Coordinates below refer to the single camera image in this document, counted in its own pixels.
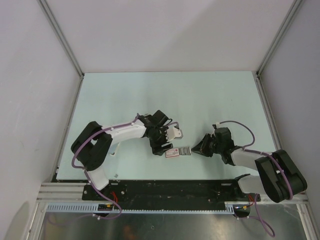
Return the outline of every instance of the aluminum frame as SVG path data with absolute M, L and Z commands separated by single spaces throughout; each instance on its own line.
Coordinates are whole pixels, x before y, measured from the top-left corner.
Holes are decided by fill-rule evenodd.
M 61 43 L 62 48 L 65 50 L 67 56 L 69 57 L 71 63 L 73 64 L 75 70 L 81 77 L 79 82 L 79 86 L 77 89 L 77 94 L 75 95 L 73 106 L 70 111 L 70 115 L 68 118 L 68 122 L 65 128 L 65 132 L 63 134 L 60 152 L 58 153 L 56 159 L 56 165 L 54 166 L 54 171 L 52 171 L 51 178 L 55 174 L 56 169 L 58 167 L 59 161 L 61 159 L 61 152 L 65 146 L 67 135 L 69 132 L 69 127 L 72 121 L 72 117 L 75 111 L 75 107 L 77 104 L 78 96 L 80 93 L 82 80 L 84 73 L 82 72 L 79 63 L 72 52 L 70 45 L 68 44 L 58 22 L 56 21 L 53 12 L 51 11 L 48 3 L 46 0 L 37 0 L 40 7 L 43 10 L 44 15 L 48 19 L 54 33 L 58 37 L 58 40 Z M 256 83 L 257 91 L 259 93 L 261 103 L 264 109 L 264 113 L 271 131 L 272 139 L 274 145 L 277 149 L 281 148 L 281 141 L 278 135 L 277 127 L 273 118 L 273 114 L 268 103 L 268 99 L 266 97 L 266 93 L 264 91 L 263 85 L 261 83 L 260 75 L 264 70 L 265 66 L 271 59 L 273 53 L 275 52 L 277 46 L 279 45 L 281 39 L 284 37 L 286 31 L 288 30 L 289 26 L 291 25 L 294 17 L 298 13 L 299 9 L 301 8 L 304 0 L 295 0 L 286 15 L 280 29 L 278 30 L 272 44 L 267 51 L 263 61 L 261 62 L 257 72 L 253 72 L 253 77 Z M 41 233 L 42 223 L 45 218 L 46 209 L 49 203 L 77 203 L 77 204 L 85 204 L 87 201 L 82 200 L 82 192 L 83 188 L 86 183 L 50 183 L 46 182 L 41 185 L 38 198 L 36 200 L 36 204 L 33 210 L 32 218 L 29 221 L 28 227 L 26 229 L 26 233 L 24 235 L 24 240 L 38 240 L 39 235 Z M 90 203 L 103 203 L 101 201 L 90 201 Z M 226 202 L 226 204 L 234 204 L 235 202 Z M 258 204 L 275 204 L 272 202 L 267 196 L 261 196 L 261 202 Z M 307 195 L 303 192 L 301 194 L 295 195 L 292 201 L 284 201 L 283 204 L 296 204 L 298 208 L 298 212 L 300 215 L 300 219 L 305 231 L 305 235 L 308 240 L 316 240 L 320 239 L 319 230 L 317 225 L 315 224 L 314 216 L 311 212 L 310 204 L 308 202 Z
M 279 46 L 281 40 L 285 36 L 287 30 L 289 29 L 291 23 L 295 19 L 297 13 L 299 12 L 300 8 L 302 7 L 305 0 L 294 0 L 294 2 L 291 5 L 291 8 L 289 9 L 288 13 L 286 14 L 278 32 L 276 33 L 268 51 L 266 52 L 258 70 L 257 73 L 260 76 L 261 73 L 264 71 L 266 65 L 268 64 L 269 60 L 272 58 L 275 50 Z

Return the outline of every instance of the metal floor panel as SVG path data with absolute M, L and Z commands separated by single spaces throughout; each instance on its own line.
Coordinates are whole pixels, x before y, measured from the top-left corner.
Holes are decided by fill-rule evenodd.
M 277 240 L 306 240 L 295 205 L 259 205 Z M 83 213 L 54 213 L 63 223 Z M 269 240 L 260 222 L 225 214 L 123 214 L 114 220 L 85 217 L 64 227 L 44 221 L 40 240 Z

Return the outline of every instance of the gray wall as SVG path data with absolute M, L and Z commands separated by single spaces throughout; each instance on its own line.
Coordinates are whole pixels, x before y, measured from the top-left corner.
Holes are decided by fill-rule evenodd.
M 79 82 L 36 0 L 0 1 L 0 240 L 19 239 Z
M 281 142 L 308 182 L 320 224 L 320 1 L 306 0 L 262 81 Z

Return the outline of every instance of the table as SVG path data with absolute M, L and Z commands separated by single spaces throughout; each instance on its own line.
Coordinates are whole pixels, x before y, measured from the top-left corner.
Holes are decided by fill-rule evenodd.
M 178 121 L 184 137 L 173 146 L 193 147 L 212 124 L 239 121 L 252 129 L 252 149 L 275 150 L 263 106 L 250 71 L 86 73 L 59 163 L 57 180 L 85 180 L 83 171 L 71 166 L 70 147 L 91 121 L 112 126 L 132 121 L 136 114 L 163 111 Z M 236 145 L 251 142 L 246 129 L 225 124 Z M 225 165 L 219 155 L 165 158 L 152 155 L 147 138 L 121 142 L 115 156 L 107 156 L 104 171 L 110 179 L 215 180 L 258 172 Z

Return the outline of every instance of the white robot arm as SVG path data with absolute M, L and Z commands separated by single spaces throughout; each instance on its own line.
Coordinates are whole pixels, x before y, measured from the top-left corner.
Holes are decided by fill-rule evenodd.
M 202 141 L 191 150 L 206 157 L 219 154 L 225 164 L 257 170 L 259 176 L 246 174 L 236 178 L 243 193 L 267 194 L 272 201 L 279 203 L 292 199 L 293 195 L 307 189 L 305 178 L 286 151 L 280 149 L 267 153 L 245 149 L 246 146 L 234 144 L 227 127 L 217 128 L 215 124 L 213 127 L 214 133 L 207 133 Z
M 72 166 L 77 167 L 74 164 L 77 158 L 83 164 L 94 186 L 101 190 L 109 184 L 109 179 L 102 168 L 109 148 L 125 140 L 147 137 L 150 140 L 152 153 L 161 156 L 173 148 L 170 141 L 183 137 L 179 124 L 177 122 L 165 124 L 168 120 L 169 118 L 158 110 L 154 115 L 138 114 L 132 122 L 112 127 L 103 128 L 92 121 L 71 146 L 75 156 L 72 159 Z

